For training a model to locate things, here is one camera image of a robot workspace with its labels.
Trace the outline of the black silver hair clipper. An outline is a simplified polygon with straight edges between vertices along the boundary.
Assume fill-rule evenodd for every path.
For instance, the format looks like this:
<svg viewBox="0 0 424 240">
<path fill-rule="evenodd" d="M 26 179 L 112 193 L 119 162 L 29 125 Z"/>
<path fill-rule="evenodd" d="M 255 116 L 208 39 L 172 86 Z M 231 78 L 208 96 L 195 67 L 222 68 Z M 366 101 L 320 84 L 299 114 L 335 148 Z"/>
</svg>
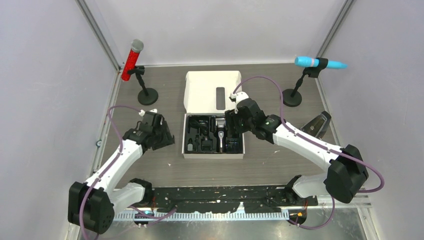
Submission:
<svg viewBox="0 0 424 240">
<path fill-rule="evenodd" d="M 219 144 L 219 152 L 224 152 L 224 138 L 225 138 L 225 130 L 226 130 L 226 119 L 225 117 L 217 117 L 215 119 L 215 127 L 216 127 L 216 134 L 218 138 L 218 144 Z"/>
</svg>

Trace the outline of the white hair clipper box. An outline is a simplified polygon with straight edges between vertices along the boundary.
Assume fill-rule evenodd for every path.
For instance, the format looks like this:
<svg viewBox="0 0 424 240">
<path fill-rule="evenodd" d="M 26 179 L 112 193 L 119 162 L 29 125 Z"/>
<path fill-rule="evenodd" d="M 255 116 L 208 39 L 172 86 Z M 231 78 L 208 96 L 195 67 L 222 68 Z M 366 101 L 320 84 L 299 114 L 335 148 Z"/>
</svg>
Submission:
<svg viewBox="0 0 424 240">
<path fill-rule="evenodd" d="M 244 135 L 229 135 L 225 125 L 224 151 L 219 152 L 216 118 L 225 117 L 225 111 L 233 110 L 235 103 L 230 94 L 239 86 L 242 76 L 238 70 L 188 71 L 185 76 L 183 106 L 183 144 L 181 153 L 186 159 L 242 159 L 245 155 Z M 187 151 L 189 139 L 193 140 L 193 151 Z M 242 140 L 243 153 L 227 153 L 226 139 Z M 202 140 L 212 140 L 211 152 L 201 151 Z"/>
</svg>

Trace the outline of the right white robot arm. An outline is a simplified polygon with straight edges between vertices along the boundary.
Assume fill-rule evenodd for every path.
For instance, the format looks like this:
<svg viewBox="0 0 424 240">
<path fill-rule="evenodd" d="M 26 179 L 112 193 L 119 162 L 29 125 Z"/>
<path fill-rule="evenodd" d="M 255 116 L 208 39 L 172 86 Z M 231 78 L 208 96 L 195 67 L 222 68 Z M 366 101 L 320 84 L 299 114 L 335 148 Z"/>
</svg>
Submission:
<svg viewBox="0 0 424 240">
<path fill-rule="evenodd" d="M 324 171 L 310 176 L 296 175 L 290 180 L 285 198 L 291 205 L 299 205 L 305 198 L 318 195 L 330 195 L 348 204 L 369 177 L 356 147 L 326 143 L 275 114 L 265 115 L 251 98 L 240 101 L 235 109 L 227 110 L 225 118 L 229 133 L 251 132 L 260 140 L 303 156 Z"/>
</svg>

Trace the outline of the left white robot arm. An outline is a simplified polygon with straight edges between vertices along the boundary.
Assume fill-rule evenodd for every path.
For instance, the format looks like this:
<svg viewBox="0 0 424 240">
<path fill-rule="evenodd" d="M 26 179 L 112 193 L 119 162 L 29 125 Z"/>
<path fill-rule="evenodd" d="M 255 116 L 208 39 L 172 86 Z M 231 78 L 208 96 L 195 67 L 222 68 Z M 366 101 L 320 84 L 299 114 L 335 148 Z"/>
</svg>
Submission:
<svg viewBox="0 0 424 240">
<path fill-rule="evenodd" d="M 134 178 L 124 187 L 116 186 L 129 168 L 147 150 L 158 150 L 175 143 L 164 116 L 156 109 L 139 112 L 141 120 L 122 137 L 119 146 L 85 182 L 74 182 L 68 194 L 67 220 L 96 234 L 104 234 L 114 217 L 139 204 L 148 207 L 154 199 L 152 183 Z"/>
</svg>

